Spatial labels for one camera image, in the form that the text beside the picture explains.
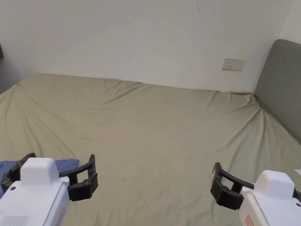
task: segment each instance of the black screw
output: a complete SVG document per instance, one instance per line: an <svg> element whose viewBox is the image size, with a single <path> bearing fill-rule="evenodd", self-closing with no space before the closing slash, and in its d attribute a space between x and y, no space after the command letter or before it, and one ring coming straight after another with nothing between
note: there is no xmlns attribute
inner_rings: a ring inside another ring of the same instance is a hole
<svg viewBox="0 0 301 226"><path fill-rule="evenodd" d="M227 186L223 186L223 187L222 187L222 190L223 190L224 192L227 192L227 193L230 191L230 189L229 189Z"/></svg>

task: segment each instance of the blue cloth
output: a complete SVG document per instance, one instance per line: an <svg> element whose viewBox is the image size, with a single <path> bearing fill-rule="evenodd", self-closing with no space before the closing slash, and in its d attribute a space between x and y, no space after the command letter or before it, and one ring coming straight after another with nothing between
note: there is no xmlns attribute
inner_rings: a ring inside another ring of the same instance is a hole
<svg viewBox="0 0 301 226"><path fill-rule="evenodd" d="M0 162L0 180L6 171L8 171L11 167L16 164L17 161L1 161ZM79 160L77 159L63 159L63 160L56 160L55 164L57 165L57 169L59 172L75 169L78 167ZM4 195L2 188L0 187L0 199Z"/></svg>

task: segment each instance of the gray headboard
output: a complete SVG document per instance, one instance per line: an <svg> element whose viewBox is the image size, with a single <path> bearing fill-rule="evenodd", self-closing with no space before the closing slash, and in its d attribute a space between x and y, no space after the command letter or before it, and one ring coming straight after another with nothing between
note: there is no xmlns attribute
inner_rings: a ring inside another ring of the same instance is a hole
<svg viewBox="0 0 301 226"><path fill-rule="evenodd" d="M301 142L301 44L274 42L254 95Z"/></svg>

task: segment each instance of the mattress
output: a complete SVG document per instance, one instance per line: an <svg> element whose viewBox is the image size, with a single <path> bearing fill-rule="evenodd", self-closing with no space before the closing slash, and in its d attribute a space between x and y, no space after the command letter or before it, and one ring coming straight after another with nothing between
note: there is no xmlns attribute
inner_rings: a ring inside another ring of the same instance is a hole
<svg viewBox="0 0 301 226"><path fill-rule="evenodd" d="M249 93L36 74L0 95L0 143L0 160L95 154L99 187L66 226L240 226L210 193L215 162L253 183L282 171L301 189L300 144Z"/></svg>

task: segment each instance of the wall socket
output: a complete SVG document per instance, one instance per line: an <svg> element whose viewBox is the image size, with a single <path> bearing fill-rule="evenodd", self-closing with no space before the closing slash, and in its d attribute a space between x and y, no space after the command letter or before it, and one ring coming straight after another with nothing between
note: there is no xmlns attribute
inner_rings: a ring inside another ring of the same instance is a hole
<svg viewBox="0 0 301 226"><path fill-rule="evenodd" d="M235 70L242 71L244 68L245 60L233 60L233 59L225 59L222 69L223 70Z"/></svg>

